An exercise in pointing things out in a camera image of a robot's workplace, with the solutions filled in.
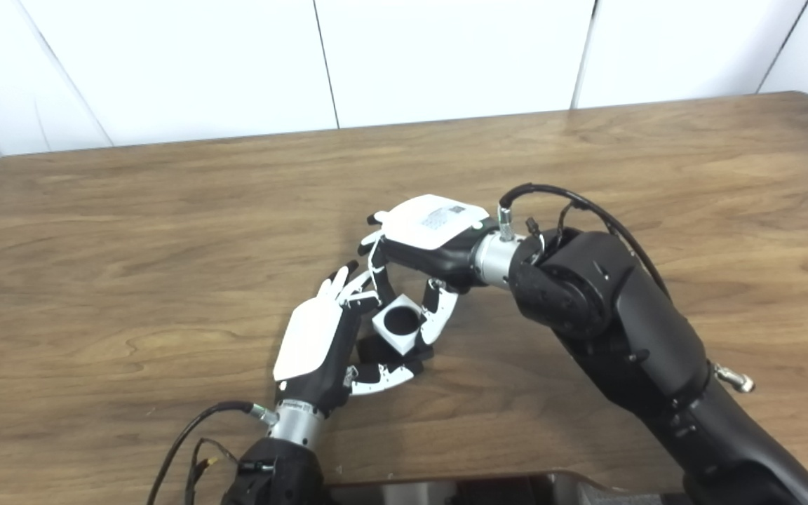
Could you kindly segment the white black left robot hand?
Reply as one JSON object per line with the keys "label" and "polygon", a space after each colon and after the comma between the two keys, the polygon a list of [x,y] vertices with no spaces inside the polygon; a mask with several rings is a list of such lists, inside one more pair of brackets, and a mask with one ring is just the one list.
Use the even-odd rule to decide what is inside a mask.
{"label": "white black left robot hand", "polygon": [[379,306],[366,288],[371,276],[357,269],[357,261],[347,262],[292,310],[273,368],[279,421],[296,412],[326,419],[351,396],[384,392],[423,373],[417,359],[350,362],[363,317]]}

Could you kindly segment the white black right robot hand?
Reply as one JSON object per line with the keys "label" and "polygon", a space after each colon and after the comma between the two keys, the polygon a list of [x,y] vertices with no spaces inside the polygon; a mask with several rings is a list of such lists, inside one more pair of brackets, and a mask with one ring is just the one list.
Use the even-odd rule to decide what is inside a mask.
{"label": "white black right robot hand", "polygon": [[[400,355],[430,347],[449,321],[460,295],[488,285],[480,272],[481,244],[498,226],[484,208],[426,194],[369,215],[378,230],[363,237],[357,255],[379,295],[375,332]],[[419,304],[396,295],[391,263],[426,275]]]}

